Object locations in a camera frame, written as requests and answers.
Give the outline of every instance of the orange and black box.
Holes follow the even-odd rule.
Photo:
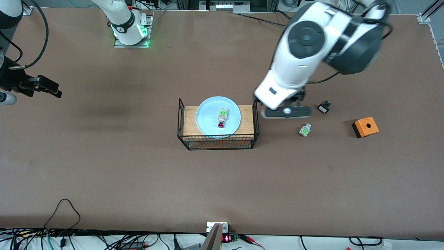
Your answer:
[[[352,124],[353,130],[355,131],[356,137],[366,137],[379,132],[378,126],[376,126],[373,117],[367,117],[364,119],[357,120]]]

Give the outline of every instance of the black wire basket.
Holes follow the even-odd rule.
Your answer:
[[[177,138],[179,138],[188,150],[252,149],[259,137],[257,103],[253,103],[252,105],[239,105],[239,108],[243,111],[243,113],[241,111],[242,119],[246,117],[247,119],[245,120],[248,121],[245,122],[244,127],[251,130],[251,133],[239,133],[228,136],[200,135],[201,132],[198,131],[197,125],[195,124],[195,113],[193,113],[193,110],[195,111],[197,106],[186,107],[179,98]]]

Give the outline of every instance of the table surface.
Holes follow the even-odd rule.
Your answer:
[[[0,108],[1,227],[42,227],[69,198],[77,228],[203,232],[228,221],[245,234],[444,236],[444,73],[415,16],[391,17],[395,30],[364,72],[308,86],[308,119],[260,118],[253,150],[192,152],[176,137],[178,99],[226,93],[251,104],[282,27],[168,11],[150,48],[114,49],[101,10],[44,12],[48,47],[27,73],[58,82],[63,96]],[[38,12],[24,17],[13,39],[22,64],[43,39]],[[322,64],[312,80],[333,72]],[[328,114],[315,109],[325,100]],[[355,138],[351,123],[368,116],[380,132]],[[75,221],[64,203],[48,226]]]

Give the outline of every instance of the gray floor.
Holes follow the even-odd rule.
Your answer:
[[[41,7],[74,7],[97,8],[90,0],[36,0]],[[418,14],[425,10],[434,0],[394,0],[397,3],[401,14]],[[441,8],[434,16],[431,17],[432,29],[435,34],[438,49],[444,56],[444,8]],[[11,38],[15,29],[3,30],[4,34]],[[8,49],[8,43],[0,37],[0,46],[5,53]]]

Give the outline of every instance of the light blue plate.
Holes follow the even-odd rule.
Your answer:
[[[220,108],[228,109],[224,128],[218,127]],[[196,124],[204,135],[232,135],[241,124],[241,111],[234,101],[226,97],[210,97],[197,108]]]

